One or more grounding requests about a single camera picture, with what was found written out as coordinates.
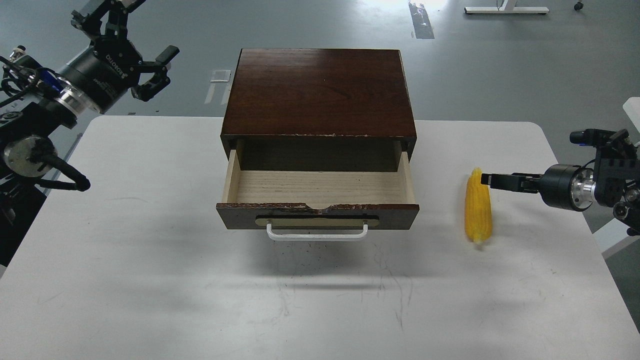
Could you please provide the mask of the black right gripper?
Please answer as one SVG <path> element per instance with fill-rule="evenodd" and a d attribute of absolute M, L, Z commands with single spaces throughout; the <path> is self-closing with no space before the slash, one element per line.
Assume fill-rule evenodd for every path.
<path fill-rule="evenodd" d="M 579 165 L 555 164 L 544 174 L 482 173 L 480 183 L 501 191 L 540 193 L 547 206 L 563 210 L 583 212 L 595 203 L 594 171 Z"/>

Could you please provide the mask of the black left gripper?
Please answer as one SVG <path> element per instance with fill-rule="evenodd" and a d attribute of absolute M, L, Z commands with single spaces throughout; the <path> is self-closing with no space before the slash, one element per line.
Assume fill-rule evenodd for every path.
<path fill-rule="evenodd" d="M 71 25 L 90 43 L 61 68 L 59 74 L 82 91 L 99 114 L 105 114 L 131 88 L 133 98 L 150 101 L 170 84 L 170 62 L 179 48 L 169 45 L 154 61 L 142 55 L 128 40 L 128 16 L 144 0 L 90 0 L 71 12 Z M 140 75 L 151 78 L 138 84 Z"/>

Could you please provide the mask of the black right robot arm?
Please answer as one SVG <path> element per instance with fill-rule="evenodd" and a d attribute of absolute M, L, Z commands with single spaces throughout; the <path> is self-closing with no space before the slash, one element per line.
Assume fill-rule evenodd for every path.
<path fill-rule="evenodd" d="M 638 147 L 626 129 L 585 129 L 569 136 L 572 144 L 595 148 L 587 165 L 554 164 L 545 173 L 486 174 L 480 182 L 491 189 L 540 194 L 549 207 L 584 212 L 590 205 L 612 208 L 629 236 L 640 230 L 640 161 Z"/>

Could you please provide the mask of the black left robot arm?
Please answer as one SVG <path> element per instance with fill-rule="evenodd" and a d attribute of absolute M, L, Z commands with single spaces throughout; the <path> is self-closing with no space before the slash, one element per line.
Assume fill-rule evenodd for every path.
<path fill-rule="evenodd" d="M 150 101 L 170 84 L 169 45 L 145 61 L 128 39 L 128 17 L 141 0 L 91 0 L 72 12 L 71 25 L 89 45 L 58 71 L 16 46 L 1 59 L 1 266 L 7 267 L 44 203 L 44 189 L 84 192 L 86 175 L 71 166 L 50 139 L 73 129 L 82 112 L 107 112 L 127 91 Z"/>

